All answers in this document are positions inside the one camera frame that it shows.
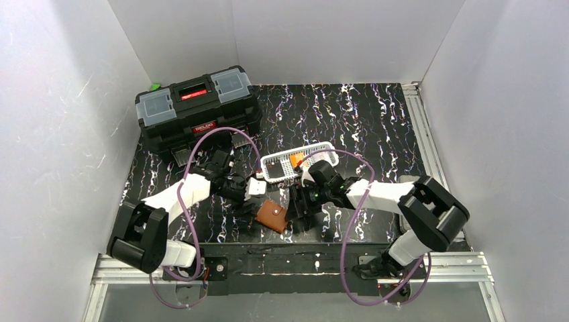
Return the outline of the black credit card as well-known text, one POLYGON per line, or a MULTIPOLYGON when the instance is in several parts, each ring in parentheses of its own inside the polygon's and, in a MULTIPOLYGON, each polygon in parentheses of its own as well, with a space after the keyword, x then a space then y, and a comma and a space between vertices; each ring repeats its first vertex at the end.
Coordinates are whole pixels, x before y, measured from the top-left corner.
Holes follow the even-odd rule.
POLYGON ((268 169, 269 177, 271 179, 279 179, 279 178, 287 176, 285 174, 285 170, 282 167, 282 164, 279 160, 277 160, 276 162, 271 162, 270 164, 267 164, 267 169, 268 169))

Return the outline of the brown leather card holder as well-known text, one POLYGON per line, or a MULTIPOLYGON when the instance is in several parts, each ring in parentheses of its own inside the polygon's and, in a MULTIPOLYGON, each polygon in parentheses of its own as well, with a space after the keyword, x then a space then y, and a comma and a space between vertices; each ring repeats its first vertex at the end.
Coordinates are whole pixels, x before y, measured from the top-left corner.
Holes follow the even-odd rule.
POLYGON ((287 228, 287 208, 271 200, 265 200, 256 213, 255 220, 263 226, 283 233, 287 228))

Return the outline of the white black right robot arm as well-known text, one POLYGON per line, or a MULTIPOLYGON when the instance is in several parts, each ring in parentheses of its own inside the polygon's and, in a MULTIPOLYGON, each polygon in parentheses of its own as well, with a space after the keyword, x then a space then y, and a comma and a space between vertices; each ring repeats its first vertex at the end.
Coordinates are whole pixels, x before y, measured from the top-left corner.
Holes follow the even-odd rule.
POLYGON ((465 206, 430 176, 403 183, 370 182, 355 176, 344 178, 329 162, 318 161, 289 187, 287 219, 320 213, 326 203, 394 213, 409 224, 410 229, 379 258, 354 267, 369 277, 395 276, 425 253, 447 251, 470 218, 465 206))

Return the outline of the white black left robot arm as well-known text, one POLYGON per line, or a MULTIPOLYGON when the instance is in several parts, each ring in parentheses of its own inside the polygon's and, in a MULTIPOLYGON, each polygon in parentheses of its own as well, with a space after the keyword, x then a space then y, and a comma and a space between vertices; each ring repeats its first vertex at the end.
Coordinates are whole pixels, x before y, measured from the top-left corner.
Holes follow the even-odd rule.
POLYGON ((169 225, 192 205, 218 195, 244 201, 246 183, 230 173, 234 154, 216 151, 204 165, 162 192, 141 201, 124 200, 107 244, 107 255, 145 273, 162 266, 190 268, 198 248, 168 238, 169 225))

